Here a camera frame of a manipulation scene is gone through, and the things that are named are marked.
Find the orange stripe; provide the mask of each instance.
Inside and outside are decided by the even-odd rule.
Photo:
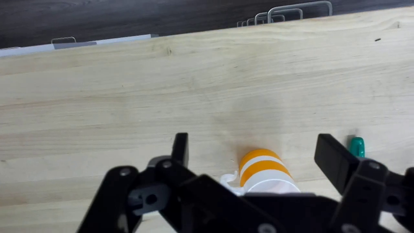
[[[285,170],[284,166],[281,166],[280,164],[276,164],[274,161],[259,161],[257,164],[253,164],[252,166],[249,166],[241,175],[240,178],[240,186],[243,187],[244,183],[254,174],[259,173],[259,171],[265,171],[265,170],[276,170],[280,173],[284,173],[285,175],[289,177],[288,171]]]
[[[241,170],[241,167],[244,167],[244,165],[245,165],[249,160],[256,158],[256,157],[261,157],[261,156],[268,156],[268,157],[274,157],[274,158],[281,161],[280,157],[276,156],[276,155],[275,155],[274,152],[271,152],[271,151],[267,151],[267,149],[256,149],[256,151],[249,152],[248,155],[245,155],[245,156],[241,158],[237,169]]]

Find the screw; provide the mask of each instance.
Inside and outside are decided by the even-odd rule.
[[[380,166],[377,164],[375,164],[375,162],[369,162],[368,166],[371,169],[373,169],[373,170],[378,170],[380,169]]]
[[[267,223],[259,224],[258,228],[257,228],[257,232],[258,233],[276,233],[274,227],[267,224]]]
[[[121,169],[121,170],[118,171],[118,175],[120,175],[120,177],[127,177],[129,174],[130,174],[130,170],[129,170],[127,167]]]
[[[360,233],[360,231],[351,224],[342,224],[340,230],[342,233]]]
[[[169,169],[171,166],[170,161],[162,162],[162,169]]]

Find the light wood surface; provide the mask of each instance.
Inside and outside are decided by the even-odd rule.
[[[0,60],[0,232],[74,232],[108,169],[142,170],[181,131],[212,178],[268,148],[303,192],[337,199],[312,162],[320,133],[360,135],[403,173],[412,28],[404,8]]]

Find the white container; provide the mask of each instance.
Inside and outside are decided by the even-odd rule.
[[[239,187],[228,186],[235,180]],[[300,192],[280,157],[267,149],[257,149],[245,155],[239,164],[239,170],[221,177],[219,183],[236,196]]]

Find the wood grain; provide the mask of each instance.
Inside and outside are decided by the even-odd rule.
[[[73,232],[108,169],[142,170],[182,131],[212,178],[268,148],[303,192],[337,199],[312,162],[320,133],[360,135],[403,173],[412,28],[403,8],[2,59],[0,232]],[[143,232],[170,231],[159,222]]]

